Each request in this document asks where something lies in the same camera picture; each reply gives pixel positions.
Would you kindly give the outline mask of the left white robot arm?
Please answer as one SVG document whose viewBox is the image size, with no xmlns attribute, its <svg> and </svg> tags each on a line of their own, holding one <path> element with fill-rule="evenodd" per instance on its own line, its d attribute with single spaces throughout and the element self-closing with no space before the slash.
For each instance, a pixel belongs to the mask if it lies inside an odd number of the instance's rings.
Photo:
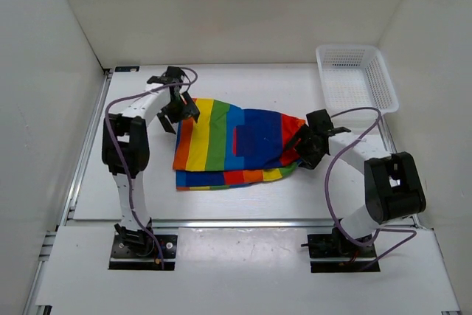
<svg viewBox="0 0 472 315">
<path fill-rule="evenodd" d="M 112 100 L 104 111 L 101 159 L 114 178 L 122 213 L 115 230 L 137 257 L 153 257 L 159 265 L 164 252 L 153 231 L 144 189 L 150 160 L 148 126 L 158 119 L 165 132 L 175 134 L 180 122 L 197 122 L 200 111 L 189 93 L 197 80 L 194 69 L 168 66 L 147 80 L 144 91 Z"/>
</svg>

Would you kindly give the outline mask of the rainbow striped shorts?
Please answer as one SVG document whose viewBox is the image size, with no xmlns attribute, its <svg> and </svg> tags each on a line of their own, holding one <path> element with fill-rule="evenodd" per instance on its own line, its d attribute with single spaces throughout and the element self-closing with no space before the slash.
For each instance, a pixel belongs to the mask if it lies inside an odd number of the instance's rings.
<svg viewBox="0 0 472 315">
<path fill-rule="evenodd" d="M 286 145 L 305 124 L 276 111 L 198 98 L 198 120 L 179 123 L 173 170 L 177 190 L 222 190 L 278 181 L 300 163 Z"/>
</svg>

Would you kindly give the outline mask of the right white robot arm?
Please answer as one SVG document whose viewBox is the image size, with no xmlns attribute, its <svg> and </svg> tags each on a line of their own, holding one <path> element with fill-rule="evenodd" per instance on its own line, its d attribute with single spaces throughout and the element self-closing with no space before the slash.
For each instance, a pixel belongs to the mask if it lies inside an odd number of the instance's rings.
<svg viewBox="0 0 472 315">
<path fill-rule="evenodd" d="M 375 113 L 374 123 L 355 135 L 348 128 L 336 127 L 326 110 L 313 111 L 285 146 L 286 150 L 295 150 L 301 166 L 309 170 L 316 169 L 325 156 L 331 156 L 324 178 L 324 196 L 334 222 L 331 246 L 342 256 L 372 245 L 384 224 L 426 208 L 413 156 L 407 152 L 389 153 L 365 140 L 382 119 L 378 109 Z M 344 218 L 336 216 L 329 191 L 330 174 L 339 160 L 364 177 L 364 204 Z"/>
</svg>

